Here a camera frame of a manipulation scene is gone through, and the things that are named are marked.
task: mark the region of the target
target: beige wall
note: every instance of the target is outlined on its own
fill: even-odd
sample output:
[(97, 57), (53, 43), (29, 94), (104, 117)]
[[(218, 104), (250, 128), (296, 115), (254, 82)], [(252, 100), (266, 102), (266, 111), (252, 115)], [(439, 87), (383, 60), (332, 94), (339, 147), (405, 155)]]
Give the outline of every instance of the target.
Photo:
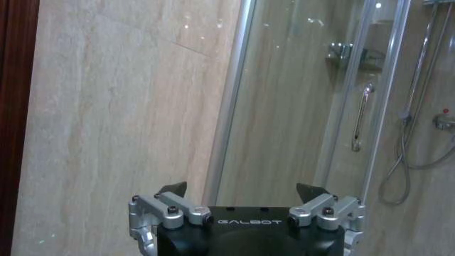
[[(388, 207), (377, 200), (377, 187), (395, 160), (393, 145), (397, 138), (397, 116), (407, 98), (429, 12), (431, 8), (421, 6), (421, 0), (413, 0), (367, 201), (367, 237), (361, 245), (360, 255), (455, 255), (455, 157), (447, 160), (443, 166), (432, 170), (411, 171), (411, 193), (401, 206)], [(432, 46), (436, 44), (437, 31), (440, 31), (445, 13), (447, 8), (441, 8)], [(428, 163), (436, 159), (455, 145), (452, 135), (437, 131), (431, 123), (435, 114), (441, 113), (444, 108), (448, 108), (451, 114), (455, 115), (453, 40), (455, 12), (449, 20), (440, 56), (429, 81), (413, 142), (409, 145), (409, 159), (417, 164)], [(389, 199), (400, 196), (403, 187), (403, 169), (399, 169), (387, 186)]]
[(138, 255), (130, 196), (201, 199), (238, 5), (41, 0), (13, 255)]

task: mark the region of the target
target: shower head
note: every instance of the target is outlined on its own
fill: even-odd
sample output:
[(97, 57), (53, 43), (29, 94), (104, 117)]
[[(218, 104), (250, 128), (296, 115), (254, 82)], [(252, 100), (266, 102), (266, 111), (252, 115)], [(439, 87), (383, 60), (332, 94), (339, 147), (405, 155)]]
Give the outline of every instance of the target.
[(455, 0), (424, 0), (424, 5), (455, 3)]

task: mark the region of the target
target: shower door frame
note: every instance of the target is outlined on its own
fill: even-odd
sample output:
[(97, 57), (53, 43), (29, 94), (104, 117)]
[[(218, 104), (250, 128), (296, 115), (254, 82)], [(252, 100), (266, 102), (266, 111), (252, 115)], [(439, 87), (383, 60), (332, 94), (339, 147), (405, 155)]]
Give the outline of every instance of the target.
[[(369, 180), (371, 180), (371, 176), (373, 172), (375, 154), (377, 152), (380, 132), (381, 132), (381, 126), (383, 126), (383, 121), (384, 121), (384, 113), (385, 113), (384, 109), (388, 103), (388, 96), (389, 96), (391, 88), (392, 88), (392, 80), (393, 80), (392, 78), (395, 74), (397, 53), (399, 53), (399, 49), (401, 46), (409, 3), (411, 3), (411, 0), (397, 0), (397, 4), (396, 4), (396, 14), (395, 14), (392, 34), (391, 34), (391, 42), (388, 45), (387, 59), (385, 59), (385, 64), (384, 64), (384, 69), (383, 69), (384, 70), (383, 82), (385, 83), (387, 90), (383, 95), (380, 118), (376, 124), (376, 129), (373, 129), (376, 132), (375, 144), (372, 147), (372, 153), (371, 153), (369, 162), (368, 162), (368, 169), (367, 169), (365, 176), (364, 176), (365, 177), (364, 187), (363, 187), (363, 192), (361, 192), (361, 195), (364, 195), (364, 197), (361, 197), (363, 199), (365, 199), (367, 190), (369, 187)], [(349, 89), (353, 87), (356, 74), (359, 72), (363, 45), (365, 43), (368, 28), (369, 28), (369, 24), (372, 21), (375, 5), (376, 5), (376, 0), (364, 1), (361, 17), (360, 17), (360, 27), (356, 31), (353, 51), (352, 51), (352, 55), (349, 58), (348, 69), (345, 71), (345, 79), (343, 83), (343, 103), (341, 103), (343, 110), (341, 110), (340, 115), (337, 116), (337, 120), (335, 123), (336, 134), (329, 141), (329, 149), (328, 149), (329, 152), (327, 154), (327, 159), (329, 161), (328, 161), (328, 164), (321, 169), (323, 174), (316, 175), (316, 178), (313, 181), (313, 183), (319, 186), (325, 186), (328, 175), (329, 175), (331, 160), (333, 158), (336, 140), (339, 136), (339, 128), (340, 128), (341, 117), (343, 117), (343, 112), (344, 112), (344, 104), (348, 98)], [(202, 193), (201, 203), (204, 205), (214, 205), (216, 200), (217, 200), (217, 195), (218, 195), (218, 187), (220, 187), (220, 182), (221, 182), (225, 152), (228, 149), (230, 126), (232, 126), (232, 121), (233, 121), (237, 90), (240, 87), (242, 66), (244, 66), (244, 60), (245, 60), (245, 51), (248, 47), (248, 38), (249, 38), (249, 32), (250, 32), (250, 26), (252, 26), (252, 18), (254, 15), (254, 6), (256, 6), (256, 0), (241, 0), (238, 20), (237, 20), (237, 25), (236, 25), (236, 36), (233, 40), (229, 69), (228, 69), (226, 78), (225, 78), (225, 86), (224, 86), (224, 92), (222, 92), (217, 128), (214, 131), (206, 181), (205, 181), (204, 193)]]

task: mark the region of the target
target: glass panel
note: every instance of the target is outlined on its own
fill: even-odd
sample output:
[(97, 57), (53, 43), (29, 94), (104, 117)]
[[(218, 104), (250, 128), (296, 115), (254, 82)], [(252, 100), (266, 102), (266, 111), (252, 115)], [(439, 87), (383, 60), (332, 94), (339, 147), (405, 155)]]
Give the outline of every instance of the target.
[(383, 0), (376, 3), (364, 45), (364, 54), (369, 54), (376, 61), (368, 60), (368, 56), (361, 60), (356, 82), (344, 105), (325, 185), (327, 190), (340, 197), (347, 195), (360, 197), (361, 194), (373, 146), (376, 119), (387, 89), (381, 73), (396, 5), (397, 0)]
[(257, 0), (218, 205), (300, 203), (295, 184), (316, 176), (363, 4)]

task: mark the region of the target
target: shower enclosure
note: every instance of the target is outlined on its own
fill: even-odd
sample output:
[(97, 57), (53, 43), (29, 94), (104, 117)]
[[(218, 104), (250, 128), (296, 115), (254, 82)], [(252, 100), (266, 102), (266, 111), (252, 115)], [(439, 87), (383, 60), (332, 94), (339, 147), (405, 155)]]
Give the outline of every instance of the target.
[(365, 200), (409, 0), (244, 0), (204, 201)]

